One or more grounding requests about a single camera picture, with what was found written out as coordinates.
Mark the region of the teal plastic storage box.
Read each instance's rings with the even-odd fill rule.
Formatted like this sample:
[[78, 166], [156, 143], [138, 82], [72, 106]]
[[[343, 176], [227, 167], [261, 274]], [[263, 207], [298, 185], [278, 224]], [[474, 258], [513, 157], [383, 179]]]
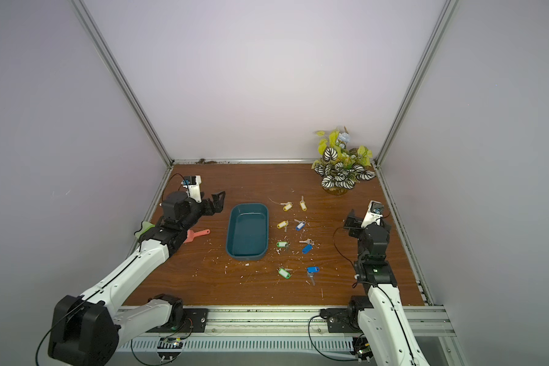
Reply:
[[268, 250], [269, 213], [264, 204], [236, 205], [230, 212], [227, 254], [239, 261], [258, 261]]

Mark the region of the blue tag key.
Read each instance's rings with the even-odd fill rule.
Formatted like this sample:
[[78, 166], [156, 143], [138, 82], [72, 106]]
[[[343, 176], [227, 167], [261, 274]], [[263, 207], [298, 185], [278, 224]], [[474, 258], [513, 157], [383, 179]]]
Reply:
[[295, 219], [294, 221], [297, 223], [297, 225], [296, 225], [296, 227], [295, 227], [295, 230], [301, 231], [301, 230], [303, 230], [303, 228], [305, 228], [305, 226], [306, 226], [306, 222], [305, 222], [305, 221], [300, 221], [300, 220], [298, 220], [298, 219]]
[[316, 285], [315, 275], [318, 274], [319, 272], [320, 272], [319, 267], [311, 266], [311, 267], [307, 268], [307, 276], [310, 279], [311, 285], [313, 285], [313, 286]]
[[300, 243], [303, 244], [303, 248], [301, 250], [303, 254], [308, 254], [314, 248], [314, 241], [312, 241], [312, 239], [305, 239], [300, 241]]

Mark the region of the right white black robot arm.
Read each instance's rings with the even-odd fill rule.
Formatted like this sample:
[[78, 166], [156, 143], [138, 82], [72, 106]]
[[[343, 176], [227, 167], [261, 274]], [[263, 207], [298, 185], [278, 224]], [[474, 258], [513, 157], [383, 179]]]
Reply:
[[390, 226], [380, 213], [363, 218], [351, 211], [343, 225], [358, 240], [353, 267], [364, 297], [353, 297], [349, 314], [364, 333], [378, 365], [427, 365], [402, 305], [396, 277], [387, 261]]

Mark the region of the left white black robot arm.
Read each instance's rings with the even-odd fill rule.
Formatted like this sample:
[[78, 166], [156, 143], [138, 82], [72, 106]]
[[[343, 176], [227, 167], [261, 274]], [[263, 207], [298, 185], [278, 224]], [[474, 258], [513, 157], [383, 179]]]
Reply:
[[157, 224], [142, 224], [137, 248], [96, 285], [79, 296], [67, 295], [53, 311], [52, 326], [41, 340], [50, 358], [68, 365], [105, 365], [117, 348], [157, 328], [179, 330], [185, 323], [183, 301], [160, 294], [124, 314], [120, 307], [140, 284], [170, 259], [203, 216], [224, 209], [225, 192], [205, 198], [173, 192], [162, 202]]

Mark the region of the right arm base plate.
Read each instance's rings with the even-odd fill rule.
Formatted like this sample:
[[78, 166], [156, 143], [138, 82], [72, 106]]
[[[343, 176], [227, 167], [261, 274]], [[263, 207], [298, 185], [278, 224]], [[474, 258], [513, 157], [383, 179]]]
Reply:
[[319, 315], [324, 319], [330, 333], [358, 333], [363, 331], [358, 325], [357, 313], [348, 308], [324, 308]]

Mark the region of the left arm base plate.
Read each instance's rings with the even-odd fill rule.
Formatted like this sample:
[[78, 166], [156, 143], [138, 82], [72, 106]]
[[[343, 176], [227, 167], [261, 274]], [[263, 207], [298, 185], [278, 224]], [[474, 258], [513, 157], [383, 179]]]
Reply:
[[203, 333], [205, 332], [208, 321], [209, 309], [202, 307], [185, 308], [181, 323], [176, 325], [165, 324], [149, 330], [149, 332], [160, 333]]

